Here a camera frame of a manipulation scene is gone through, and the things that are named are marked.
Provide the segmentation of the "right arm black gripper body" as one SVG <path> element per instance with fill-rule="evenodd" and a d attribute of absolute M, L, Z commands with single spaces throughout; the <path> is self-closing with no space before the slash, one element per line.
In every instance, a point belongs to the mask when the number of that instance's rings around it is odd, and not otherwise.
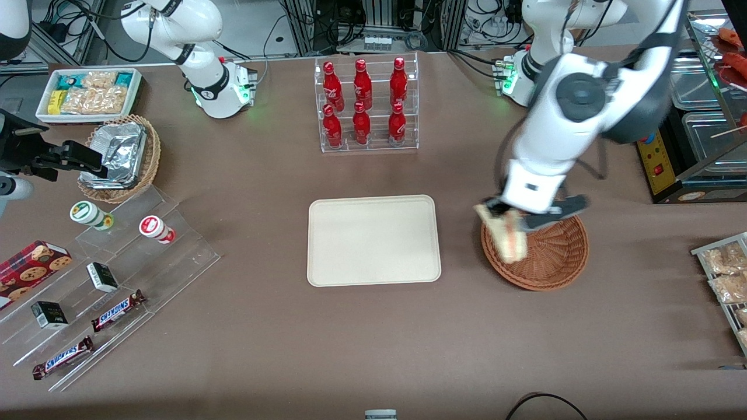
<path fill-rule="evenodd" d="M 1 170 L 3 173 L 27 176 L 57 176 L 58 170 L 35 165 L 37 158 L 54 148 L 42 133 L 49 127 L 1 111 Z"/>

